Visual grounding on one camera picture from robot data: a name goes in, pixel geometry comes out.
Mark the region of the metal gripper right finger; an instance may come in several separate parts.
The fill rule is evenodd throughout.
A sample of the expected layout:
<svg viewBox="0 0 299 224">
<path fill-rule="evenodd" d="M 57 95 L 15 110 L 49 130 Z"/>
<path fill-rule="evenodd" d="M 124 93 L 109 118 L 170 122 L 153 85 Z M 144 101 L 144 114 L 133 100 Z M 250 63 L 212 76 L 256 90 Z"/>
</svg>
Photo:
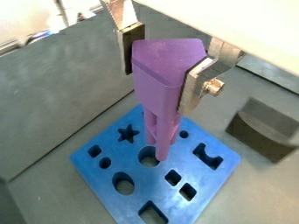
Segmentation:
<svg viewBox="0 0 299 224">
<path fill-rule="evenodd" d="M 244 52 L 217 38 L 209 41 L 206 56 L 186 70 L 177 112 L 186 116 L 205 94 L 217 96 L 224 83 L 217 76 L 225 73 L 244 57 Z"/>
</svg>

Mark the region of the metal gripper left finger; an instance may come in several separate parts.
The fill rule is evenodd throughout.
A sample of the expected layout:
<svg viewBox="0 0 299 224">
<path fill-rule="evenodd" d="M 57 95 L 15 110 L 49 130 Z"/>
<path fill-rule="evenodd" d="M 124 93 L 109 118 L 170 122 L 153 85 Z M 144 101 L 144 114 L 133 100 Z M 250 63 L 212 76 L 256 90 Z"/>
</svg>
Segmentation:
<svg viewBox="0 0 299 224">
<path fill-rule="evenodd" d="M 145 38 L 145 25 L 137 21 L 132 0 L 101 0 L 116 24 L 116 38 L 124 75 L 132 73 L 132 44 Z"/>
</svg>

